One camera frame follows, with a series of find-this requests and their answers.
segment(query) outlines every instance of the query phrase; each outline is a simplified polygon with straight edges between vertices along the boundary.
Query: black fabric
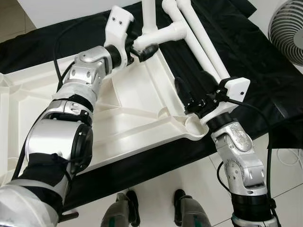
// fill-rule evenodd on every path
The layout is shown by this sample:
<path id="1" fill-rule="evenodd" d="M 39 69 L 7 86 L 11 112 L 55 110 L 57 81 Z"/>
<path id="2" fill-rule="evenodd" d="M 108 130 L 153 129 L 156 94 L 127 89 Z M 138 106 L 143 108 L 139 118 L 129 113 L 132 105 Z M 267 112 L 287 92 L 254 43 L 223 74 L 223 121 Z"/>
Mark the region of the black fabric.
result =
<path id="1" fill-rule="evenodd" d="M 58 215 L 61 215 L 63 203 L 62 203 L 62 197 L 58 193 L 48 188 L 35 187 L 35 186 L 23 186 L 23 187 L 30 190 L 42 202 L 45 202 L 46 204 L 50 205 L 57 212 Z"/>
<path id="2" fill-rule="evenodd" d="M 268 195 L 245 196 L 232 193 L 234 215 L 247 221 L 267 221 L 272 219 Z"/>
<path id="3" fill-rule="evenodd" d="M 239 5 L 235 7 L 235 1 L 192 0 L 192 5 L 230 75 L 251 80 L 245 102 L 261 109 L 274 126 L 274 148 L 303 147 L 300 137 L 303 127 L 303 75 L 269 43 L 258 27 L 247 20 L 247 15 L 241 13 L 243 8 Z M 141 3 L 125 9 L 134 15 L 133 31 L 140 35 L 143 25 Z M 158 28 L 169 25 L 171 19 L 163 12 L 161 0 L 156 0 L 156 9 Z M 108 11 L 91 16 L 91 20 L 67 32 L 59 41 L 58 57 L 103 45 L 108 16 Z M 55 37 L 77 21 L 79 19 L 44 27 L 0 44 L 0 71 L 9 73 L 52 61 Z M 174 76 L 187 84 L 192 96 L 196 100 L 206 98 L 206 94 L 214 88 L 213 79 L 202 70 L 186 43 L 183 40 L 167 42 L 161 44 L 160 49 Z M 253 139 L 266 133 L 262 118 L 245 107 L 237 107 L 232 117 L 239 120 Z M 76 176 L 65 210 L 118 192 L 214 152 L 215 147 L 208 134 L 200 141 L 180 139 Z"/>
<path id="4" fill-rule="evenodd" d="M 120 192 L 204 158 L 214 150 L 210 136 L 199 141 L 183 138 L 78 175 L 73 180 L 63 209 L 67 211 Z"/>
<path id="5" fill-rule="evenodd" d="M 238 10 L 249 18 L 257 9 L 246 0 L 229 0 Z"/>
<path id="6" fill-rule="evenodd" d="M 29 154 L 28 165 L 18 179 L 41 181 L 54 187 L 64 177 L 62 169 L 66 169 L 67 164 L 61 163 L 65 161 L 59 156 L 56 156 L 56 160 L 54 160 L 53 155 Z"/>

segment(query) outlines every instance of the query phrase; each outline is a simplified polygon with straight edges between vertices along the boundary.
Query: floor tile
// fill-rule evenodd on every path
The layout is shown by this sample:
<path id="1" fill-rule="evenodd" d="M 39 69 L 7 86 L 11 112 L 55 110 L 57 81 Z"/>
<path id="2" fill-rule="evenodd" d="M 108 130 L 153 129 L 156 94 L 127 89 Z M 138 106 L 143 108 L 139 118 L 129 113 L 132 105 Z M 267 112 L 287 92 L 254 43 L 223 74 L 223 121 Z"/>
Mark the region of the floor tile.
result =
<path id="1" fill-rule="evenodd" d="M 0 37 L 25 30 L 24 11 L 19 5 L 7 7 L 0 13 Z"/>
<path id="2" fill-rule="evenodd" d="M 25 32 L 28 33 L 30 31 L 35 30 L 36 27 L 33 22 L 30 20 L 27 14 L 25 14 Z"/>
<path id="3" fill-rule="evenodd" d="M 254 140 L 255 152 L 263 162 L 264 168 L 267 166 L 267 143 L 268 135 Z M 293 163 L 296 158 L 288 149 L 280 149 L 279 156 L 287 163 Z M 273 197 L 292 189 L 303 183 L 303 176 L 300 164 L 295 166 L 285 166 L 277 158 L 277 149 L 272 151 L 271 161 L 271 193 Z"/>
<path id="4" fill-rule="evenodd" d="M 17 0 L 0 0 L 0 10 L 6 7 L 18 5 Z"/>
<path id="5" fill-rule="evenodd" d="M 215 225 L 213 227 L 233 227 L 233 225 L 232 225 L 231 219 L 228 219 L 228 220 L 226 220 L 226 221 L 224 221 L 224 222 L 222 222 L 218 225 Z"/>
<path id="6" fill-rule="evenodd" d="M 231 199 L 215 176 L 209 158 L 204 158 L 133 187 L 139 199 L 141 226 L 175 226 L 172 200 L 179 188 L 202 205 L 212 225 L 231 217 Z"/>
<path id="7" fill-rule="evenodd" d="M 77 207 L 73 211 L 79 212 L 79 217 L 59 223 L 57 227 L 100 227 L 103 215 L 105 214 L 108 207 L 115 201 L 116 195 L 113 194 L 100 200 L 96 200 L 86 205 Z"/>
<path id="8" fill-rule="evenodd" d="M 25 31 L 21 31 L 21 32 L 16 32 L 13 34 L 2 36 L 2 37 L 0 37 L 0 43 L 7 41 L 9 39 L 16 38 L 18 35 L 24 35 L 24 34 L 25 34 Z"/>
<path id="9" fill-rule="evenodd" d="M 209 156 L 210 160 L 212 161 L 215 169 L 218 169 L 219 164 L 222 162 L 222 159 L 218 153 L 214 153 Z M 223 183 L 228 187 L 228 181 L 227 177 L 224 171 L 224 166 L 221 167 L 220 172 L 219 172 L 220 179 L 223 181 Z"/>
<path id="10" fill-rule="evenodd" d="M 278 196 L 275 200 L 276 211 L 283 227 L 303 226 L 303 185 Z"/>

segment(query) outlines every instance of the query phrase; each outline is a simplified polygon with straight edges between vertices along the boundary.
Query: white pipe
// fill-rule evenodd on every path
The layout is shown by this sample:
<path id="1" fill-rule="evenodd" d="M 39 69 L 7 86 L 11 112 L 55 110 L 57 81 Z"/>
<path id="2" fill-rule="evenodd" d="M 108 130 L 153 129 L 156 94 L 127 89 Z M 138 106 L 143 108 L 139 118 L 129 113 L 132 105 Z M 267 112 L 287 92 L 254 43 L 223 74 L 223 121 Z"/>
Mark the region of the white pipe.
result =
<path id="1" fill-rule="evenodd" d="M 143 34 L 147 34 L 149 32 L 158 29 L 156 24 L 155 0 L 142 0 L 142 16 L 143 16 L 143 28 L 142 28 Z"/>
<path id="2" fill-rule="evenodd" d="M 161 44 L 167 41 L 177 41 L 184 39 L 187 34 L 187 28 L 182 21 L 171 23 L 169 26 L 161 28 L 155 32 L 139 36 L 134 40 L 133 47 L 136 50 L 143 50 L 150 44 Z"/>
<path id="3" fill-rule="evenodd" d="M 208 37 L 207 32 L 200 22 L 196 12 L 191 6 L 190 0 L 177 0 L 177 6 L 185 16 L 187 22 L 189 23 L 191 29 L 194 31 L 199 43 L 203 47 L 221 79 L 229 78 L 230 75 L 226 70 L 226 67 L 224 66 L 221 58 L 219 57 L 212 41 Z"/>
<path id="4" fill-rule="evenodd" d="M 187 27 L 187 36 L 185 37 L 185 41 L 188 44 L 189 48 L 191 49 L 192 53 L 200 63 L 201 67 L 210 73 L 213 78 L 220 83 L 221 78 L 219 77 L 216 69 L 208 59 L 206 53 L 204 52 L 203 48 L 201 47 L 200 43 L 196 39 L 194 33 L 190 29 L 189 25 L 187 24 L 186 20 L 182 16 L 180 10 L 177 7 L 177 3 L 175 0 L 163 0 L 162 8 L 164 11 L 170 16 L 172 21 L 182 21 Z"/>

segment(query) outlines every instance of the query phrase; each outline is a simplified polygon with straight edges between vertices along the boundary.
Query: black cable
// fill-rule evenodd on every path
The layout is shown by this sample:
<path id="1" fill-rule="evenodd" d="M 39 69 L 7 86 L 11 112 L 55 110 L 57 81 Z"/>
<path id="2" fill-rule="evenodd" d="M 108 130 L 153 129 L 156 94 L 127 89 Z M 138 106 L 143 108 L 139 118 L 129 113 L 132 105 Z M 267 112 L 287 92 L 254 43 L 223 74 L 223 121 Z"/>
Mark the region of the black cable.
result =
<path id="1" fill-rule="evenodd" d="M 71 64 L 69 64 L 69 66 L 66 68 L 66 70 L 64 71 L 64 73 L 62 74 L 62 77 L 61 77 L 61 80 L 62 80 L 62 84 L 63 84 L 63 80 L 66 76 L 66 74 L 68 73 L 68 71 L 71 69 L 72 65 L 75 64 L 75 62 L 73 61 Z M 57 86 L 57 91 L 59 91 L 61 87 L 59 86 L 59 83 L 58 83 L 58 86 Z"/>
<path id="2" fill-rule="evenodd" d="M 223 181 L 221 181 L 221 178 L 220 178 L 220 175 L 219 175 L 219 172 L 220 172 L 220 169 L 223 165 L 223 162 L 221 162 L 218 166 L 218 169 L 217 169 L 217 178 L 218 178 L 218 181 L 220 182 L 220 184 L 223 186 L 223 188 L 225 188 L 228 192 L 231 192 L 229 191 L 229 188 L 223 183 Z"/>
<path id="3" fill-rule="evenodd" d="M 267 130 L 268 130 L 268 153 L 267 153 L 267 169 L 266 169 L 266 185 L 267 185 L 267 191 L 268 191 L 268 196 L 269 198 L 271 198 L 271 185 L 270 185 L 270 173 L 271 173 L 271 154 L 272 154 L 272 130 L 271 130 L 271 126 L 270 123 L 268 121 L 268 119 L 266 118 L 266 116 L 262 113 L 261 110 L 259 110 L 258 108 L 254 107 L 253 105 L 247 104 L 247 103 L 243 103 L 243 102 L 239 102 L 233 99 L 228 98 L 228 102 L 230 103 L 234 103 L 237 105 L 241 105 L 244 106 L 246 108 L 250 108 L 253 109 L 254 111 L 256 111 L 264 120 L 266 126 L 267 126 Z"/>
<path id="4" fill-rule="evenodd" d="M 271 197 L 270 175 L 271 175 L 271 156 L 272 156 L 272 128 L 270 126 L 270 123 L 269 123 L 267 117 L 262 113 L 262 111 L 260 109 L 256 108 L 255 106 L 247 104 L 247 103 L 239 102 L 239 101 L 236 101 L 236 100 L 233 100 L 230 98 L 228 98 L 226 101 L 229 103 L 241 105 L 241 106 L 244 106 L 246 108 L 250 108 L 250 109 L 256 111 L 263 118 L 263 120 L 267 126 L 267 130 L 268 130 L 268 147 L 267 147 L 268 153 L 267 153 L 267 168 L 266 168 L 267 195 L 268 195 L 268 198 L 270 199 L 271 211 L 272 211 L 273 215 L 276 217 L 277 224 L 280 227 L 281 224 L 280 224 L 279 218 L 278 218 L 276 210 L 275 210 L 276 204 L 275 204 L 274 199 L 272 199 L 272 197 Z"/>
<path id="5" fill-rule="evenodd" d="M 11 180 L 17 179 L 19 176 L 19 173 L 21 171 L 21 167 L 22 167 L 24 157 L 25 157 L 25 141 L 23 143 L 23 146 L 22 146 L 19 158 L 18 158 L 18 162 L 17 162 L 16 168 L 15 168 L 15 171 L 14 171 L 14 174 L 13 174 Z"/>

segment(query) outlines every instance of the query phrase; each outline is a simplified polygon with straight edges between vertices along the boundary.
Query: white plastic tray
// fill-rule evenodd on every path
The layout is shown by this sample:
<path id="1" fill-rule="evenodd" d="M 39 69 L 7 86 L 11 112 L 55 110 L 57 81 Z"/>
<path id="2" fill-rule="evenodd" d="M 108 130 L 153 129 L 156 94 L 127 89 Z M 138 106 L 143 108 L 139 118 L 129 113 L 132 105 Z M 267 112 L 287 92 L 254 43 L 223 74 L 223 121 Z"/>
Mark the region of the white plastic tray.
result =
<path id="1" fill-rule="evenodd" d="M 61 71 L 73 59 L 60 59 Z M 0 176 L 14 168 L 30 127 L 56 87 L 53 62 L 0 74 Z M 93 159 L 85 171 L 179 138 L 199 140 L 207 131 L 195 115 L 185 116 L 174 77 L 158 51 L 103 80 L 94 110 Z"/>

